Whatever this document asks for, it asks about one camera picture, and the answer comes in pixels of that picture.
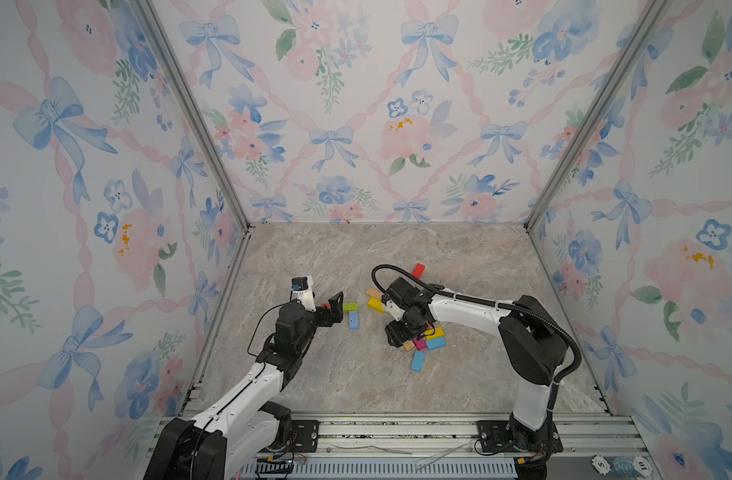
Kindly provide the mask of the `green block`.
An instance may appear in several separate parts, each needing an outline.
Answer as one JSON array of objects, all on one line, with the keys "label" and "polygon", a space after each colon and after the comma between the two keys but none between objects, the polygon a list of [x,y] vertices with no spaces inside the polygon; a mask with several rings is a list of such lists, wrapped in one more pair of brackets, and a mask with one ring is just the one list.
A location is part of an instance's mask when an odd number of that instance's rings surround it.
[{"label": "green block", "polygon": [[343,311],[345,313],[349,313],[352,311],[358,311],[358,310],[359,310],[359,305],[356,302],[346,302],[343,305]]}]

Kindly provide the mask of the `light blue block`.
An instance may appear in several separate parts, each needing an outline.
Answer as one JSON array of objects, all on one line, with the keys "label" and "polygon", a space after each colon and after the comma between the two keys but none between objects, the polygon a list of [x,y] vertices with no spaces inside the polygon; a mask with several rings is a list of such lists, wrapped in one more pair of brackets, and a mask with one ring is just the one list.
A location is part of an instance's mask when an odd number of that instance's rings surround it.
[{"label": "light blue block", "polygon": [[348,313],[349,317],[349,327],[351,330],[358,330],[360,327],[360,318],[359,318],[359,312],[357,310],[352,310]]}]

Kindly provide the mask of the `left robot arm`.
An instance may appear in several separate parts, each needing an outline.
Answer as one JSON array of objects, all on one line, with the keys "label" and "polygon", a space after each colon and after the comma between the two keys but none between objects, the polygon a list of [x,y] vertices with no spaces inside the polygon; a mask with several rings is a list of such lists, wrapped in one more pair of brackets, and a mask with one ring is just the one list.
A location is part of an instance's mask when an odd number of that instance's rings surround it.
[{"label": "left robot arm", "polygon": [[256,454],[292,446],[291,410],[272,399],[299,371],[317,330],[344,319],[344,293],[315,303],[310,289],[274,308],[275,332],[248,373],[213,405],[163,429],[146,479],[232,479]]}]

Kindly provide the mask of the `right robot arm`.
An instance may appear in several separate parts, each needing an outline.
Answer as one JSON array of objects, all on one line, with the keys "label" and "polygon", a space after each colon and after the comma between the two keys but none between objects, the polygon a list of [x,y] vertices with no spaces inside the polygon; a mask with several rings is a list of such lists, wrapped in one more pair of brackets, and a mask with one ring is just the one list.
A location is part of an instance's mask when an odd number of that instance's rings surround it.
[{"label": "right robot arm", "polygon": [[554,409],[562,381],[581,366],[574,338],[560,327],[536,298],[515,302],[461,294],[414,277],[378,286],[393,320],[385,327],[388,342],[401,347],[441,323],[454,323],[496,336],[519,377],[516,403],[504,432],[504,443],[529,452],[532,463],[544,463],[558,452]]}]

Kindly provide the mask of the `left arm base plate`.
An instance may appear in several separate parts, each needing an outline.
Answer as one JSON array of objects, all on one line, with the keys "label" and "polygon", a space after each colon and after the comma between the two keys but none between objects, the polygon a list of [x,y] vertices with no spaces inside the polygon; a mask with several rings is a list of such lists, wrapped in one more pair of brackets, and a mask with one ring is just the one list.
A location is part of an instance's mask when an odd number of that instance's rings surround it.
[{"label": "left arm base plate", "polygon": [[319,443],[320,422],[317,420],[282,420],[274,441],[265,452],[315,453]]}]

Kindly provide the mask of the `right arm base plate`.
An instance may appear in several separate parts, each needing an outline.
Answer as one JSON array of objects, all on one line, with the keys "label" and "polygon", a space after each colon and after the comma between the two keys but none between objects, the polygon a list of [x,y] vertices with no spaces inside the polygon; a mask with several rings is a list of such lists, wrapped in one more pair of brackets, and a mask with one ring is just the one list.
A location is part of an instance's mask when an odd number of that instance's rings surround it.
[{"label": "right arm base plate", "polygon": [[552,454],[563,451],[560,434],[553,420],[546,420],[538,430],[531,430],[515,419],[479,420],[476,422],[479,449],[492,453],[501,449],[504,452],[544,452],[550,446]]}]

